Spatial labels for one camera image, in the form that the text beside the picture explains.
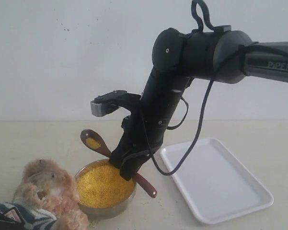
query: stuffed animal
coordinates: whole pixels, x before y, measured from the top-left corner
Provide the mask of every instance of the stuffed animal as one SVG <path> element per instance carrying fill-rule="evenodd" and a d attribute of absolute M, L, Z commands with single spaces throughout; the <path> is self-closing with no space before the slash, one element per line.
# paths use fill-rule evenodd
<path fill-rule="evenodd" d="M 0 213 L 26 230 L 86 230 L 79 201 L 74 178 L 55 161 L 41 159 L 26 165 L 12 202 L 1 202 Z"/>

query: beige table surface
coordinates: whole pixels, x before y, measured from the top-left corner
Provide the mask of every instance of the beige table surface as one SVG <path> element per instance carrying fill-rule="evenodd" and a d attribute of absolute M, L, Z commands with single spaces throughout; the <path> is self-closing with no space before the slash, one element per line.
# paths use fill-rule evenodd
<path fill-rule="evenodd" d="M 36 158 L 52 158 L 75 174 L 102 157 L 87 149 L 79 134 L 99 132 L 110 149 L 122 134 L 121 122 L 0 122 L 0 201 L 10 201 L 23 167 Z M 197 121 L 167 131 L 164 144 L 190 141 Z M 158 190 L 155 199 L 139 187 L 127 211 L 98 221 L 96 230 L 288 230 L 288 121 L 205 121 L 200 138 L 217 138 L 272 192 L 265 210 L 216 225 L 201 225 L 191 214 L 171 177 L 162 176 L 151 161 L 140 172 Z"/>

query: wooden spoon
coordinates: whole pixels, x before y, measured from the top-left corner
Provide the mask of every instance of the wooden spoon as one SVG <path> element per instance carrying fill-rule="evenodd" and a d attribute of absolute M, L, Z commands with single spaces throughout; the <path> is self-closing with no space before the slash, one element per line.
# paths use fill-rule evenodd
<path fill-rule="evenodd" d="M 110 158 L 112 152 L 109 150 L 102 137 L 95 131 L 91 129 L 83 130 L 80 134 L 80 139 L 89 149 Z M 157 190 L 143 176 L 136 173 L 133 178 L 150 197 L 155 198 L 157 196 Z"/>

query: plastic tray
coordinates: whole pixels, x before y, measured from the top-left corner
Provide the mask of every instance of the plastic tray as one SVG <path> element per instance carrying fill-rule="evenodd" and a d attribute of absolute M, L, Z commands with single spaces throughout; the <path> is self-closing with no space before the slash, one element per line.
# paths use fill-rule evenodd
<path fill-rule="evenodd" d="M 191 142 L 160 149 L 169 171 Z M 267 208 L 273 195 L 218 140 L 200 139 L 180 169 L 172 175 L 194 216 L 216 224 Z"/>

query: metal bowl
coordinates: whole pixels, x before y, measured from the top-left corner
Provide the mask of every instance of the metal bowl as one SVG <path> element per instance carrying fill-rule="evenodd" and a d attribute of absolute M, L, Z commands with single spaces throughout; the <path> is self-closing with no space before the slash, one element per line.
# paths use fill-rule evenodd
<path fill-rule="evenodd" d="M 94 161 L 86 166 L 84 166 L 81 170 L 77 172 L 75 175 L 76 182 L 79 181 L 79 179 L 88 171 L 97 168 L 98 166 L 102 166 L 108 162 L 108 159 L 103 159 L 99 161 Z M 111 207 L 105 207 L 105 208 L 94 208 L 94 207 L 88 207 L 83 204 L 79 204 L 80 209 L 88 216 L 90 219 L 110 219 L 113 217 L 116 217 L 123 213 L 133 200 L 133 197 L 136 193 L 137 189 L 137 183 L 134 179 L 132 179 L 135 183 L 134 189 L 132 194 L 123 202 L 121 202 L 118 205 L 111 206 Z"/>

